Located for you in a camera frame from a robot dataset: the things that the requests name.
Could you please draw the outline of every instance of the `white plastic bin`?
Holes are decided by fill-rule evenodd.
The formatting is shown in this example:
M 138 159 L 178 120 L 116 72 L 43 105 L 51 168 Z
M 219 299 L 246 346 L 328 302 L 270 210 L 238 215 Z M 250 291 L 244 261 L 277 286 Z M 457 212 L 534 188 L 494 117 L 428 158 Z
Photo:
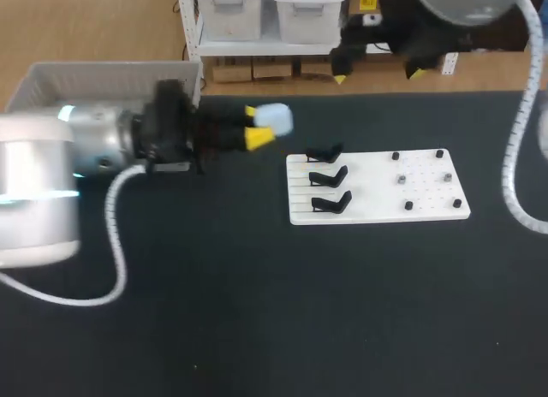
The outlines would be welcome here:
M 262 0 L 198 0 L 210 40 L 260 39 Z
M 274 0 L 282 41 L 288 44 L 334 44 L 341 39 L 339 18 L 344 0 Z

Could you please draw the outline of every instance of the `cardboard box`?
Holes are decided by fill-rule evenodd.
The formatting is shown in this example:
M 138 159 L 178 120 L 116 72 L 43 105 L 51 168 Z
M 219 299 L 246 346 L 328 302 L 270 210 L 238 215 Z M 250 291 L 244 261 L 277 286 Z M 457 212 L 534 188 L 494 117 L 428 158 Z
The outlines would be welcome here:
M 350 15 L 380 14 L 378 0 L 350 0 L 348 7 Z
M 301 74 L 324 74 L 332 76 L 331 60 L 328 56 L 303 56 Z
M 212 67 L 213 81 L 218 83 L 252 80 L 250 57 L 218 57 Z
M 293 75 L 291 58 L 287 56 L 257 56 L 253 58 L 253 77 L 290 78 Z

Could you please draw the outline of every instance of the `white cable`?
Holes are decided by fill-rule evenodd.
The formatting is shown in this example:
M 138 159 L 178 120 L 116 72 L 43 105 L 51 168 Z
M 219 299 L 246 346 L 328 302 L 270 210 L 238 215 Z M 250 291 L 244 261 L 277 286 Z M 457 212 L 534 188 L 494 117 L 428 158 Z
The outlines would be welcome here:
M 542 77 L 542 65 L 544 61 L 544 42 L 542 26 L 537 10 L 531 0 L 517 0 L 517 4 L 525 17 L 529 30 L 529 46 L 531 50 L 531 68 L 527 87 L 521 99 L 520 108 L 514 120 L 514 126 L 510 133 L 506 152 L 503 160 L 503 196 L 510 213 L 526 228 L 542 234 L 548 234 L 548 222 L 544 222 L 528 215 L 520 205 L 515 194 L 515 167 L 520 153 L 523 135 L 529 123 L 529 117 L 533 110 L 534 99 L 540 89 Z
M 118 227 L 116 225 L 116 203 L 124 183 L 132 177 L 142 173 L 145 173 L 145 167 L 141 165 L 125 169 L 112 181 L 109 191 L 106 193 L 106 200 L 104 201 L 104 219 L 106 221 L 106 229 L 109 235 L 110 247 L 112 248 L 114 265 L 116 268 L 116 283 L 110 293 L 96 299 L 64 299 L 63 297 L 52 296 L 51 294 L 42 293 L 29 286 L 25 286 L 4 273 L 0 273 L 0 281 L 24 294 L 58 305 L 93 307 L 95 305 L 106 305 L 107 303 L 118 299 L 126 288 L 126 283 L 128 282 L 128 269 L 126 267 L 126 260 L 123 255 L 122 244 L 120 243 Z

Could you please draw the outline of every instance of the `black mat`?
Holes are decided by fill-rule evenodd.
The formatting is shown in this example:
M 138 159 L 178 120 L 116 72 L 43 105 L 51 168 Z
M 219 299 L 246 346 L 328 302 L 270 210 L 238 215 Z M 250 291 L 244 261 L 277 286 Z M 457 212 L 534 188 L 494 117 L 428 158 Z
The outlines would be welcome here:
M 119 210 L 130 273 L 120 301 L 81 310 L 0 287 L 0 394 L 544 397 L 548 238 L 511 218 L 499 186 L 518 100 L 286 98 L 290 138 L 211 162 L 207 176 L 133 181 Z M 518 193 L 548 218 L 535 132 Z M 337 141 L 346 151 L 448 148 L 472 216 L 291 226 L 285 155 Z M 19 278 L 64 296 L 110 289 L 107 183 L 80 184 L 79 257 Z

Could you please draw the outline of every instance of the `wooden floor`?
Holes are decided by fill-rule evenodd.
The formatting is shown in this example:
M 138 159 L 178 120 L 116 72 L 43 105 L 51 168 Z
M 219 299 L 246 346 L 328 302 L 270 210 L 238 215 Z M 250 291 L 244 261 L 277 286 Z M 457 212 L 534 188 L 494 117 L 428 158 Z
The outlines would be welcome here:
M 38 61 L 178 60 L 184 46 L 175 0 L 0 0 L 0 104 L 5 105 L 27 68 Z M 379 55 L 356 66 L 341 86 L 291 80 L 219 85 L 206 94 L 342 94 L 521 90 L 523 53 L 467 54 L 456 75 L 429 73 L 408 81 L 402 64 Z

